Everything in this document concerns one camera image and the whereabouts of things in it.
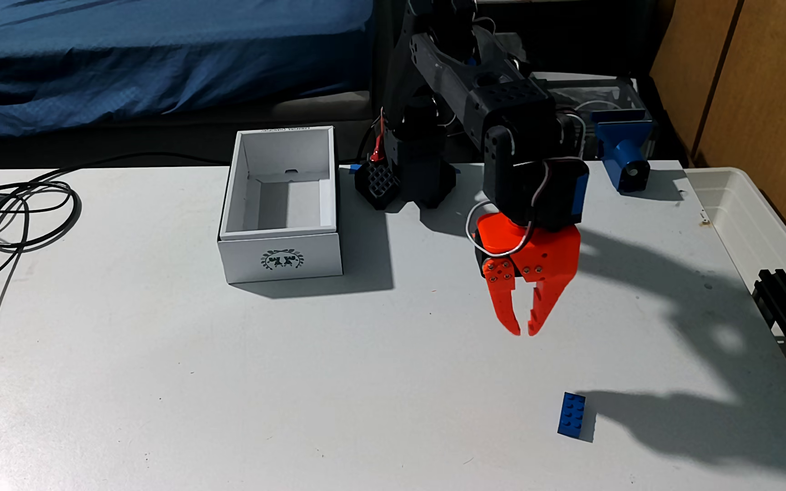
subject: bed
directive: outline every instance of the bed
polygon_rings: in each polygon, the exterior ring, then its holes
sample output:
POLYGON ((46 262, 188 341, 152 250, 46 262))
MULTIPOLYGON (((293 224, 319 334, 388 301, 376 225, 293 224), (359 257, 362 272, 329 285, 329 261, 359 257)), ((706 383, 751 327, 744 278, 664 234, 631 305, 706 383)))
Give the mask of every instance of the bed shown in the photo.
POLYGON ((366 90, 373 25, 373 0, 0 5, 0 138, 366 90))

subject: table surface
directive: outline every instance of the table surface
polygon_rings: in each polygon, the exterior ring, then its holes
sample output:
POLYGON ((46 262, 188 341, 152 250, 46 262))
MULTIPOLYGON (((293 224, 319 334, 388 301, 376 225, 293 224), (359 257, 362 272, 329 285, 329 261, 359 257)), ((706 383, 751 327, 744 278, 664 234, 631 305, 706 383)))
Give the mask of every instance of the table surface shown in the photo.
POLYGON ((241 286, 225 168, 68 175, 77 225, 0 277, 0 489, 786 489, 786 362, 683 171, 618 195, 589 165, 579 271, 535 337, 462 236, 480 166, 387 213, 343 170, 345 275, 241 286))

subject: robotic arm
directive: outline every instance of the robotic arm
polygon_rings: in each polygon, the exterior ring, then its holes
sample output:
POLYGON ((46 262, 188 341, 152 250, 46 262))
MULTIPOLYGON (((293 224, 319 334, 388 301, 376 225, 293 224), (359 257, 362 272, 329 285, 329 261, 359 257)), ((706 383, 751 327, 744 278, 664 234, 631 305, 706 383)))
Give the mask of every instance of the robotic arm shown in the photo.
MULTIPOLYGON (((409 0, 388 71, 385 155, 373 155, 355 184, 377 209, 397 195, 437 207, 456 183, 442 159, 445 123, 461 121, 484 155, 483 190, 499 210, 466 234, 497 318, 515 335, 514 278, 536 283, 534 335, 577 269, 574 224, 581 221, 588 168, 566 155, 577 153, 573 130, 580 118, 558 113, 554 99, 519 71, 521 62, 474 15, 474 0, 409 0)), ((581 128, 584 137, 583 121, 581 128)))

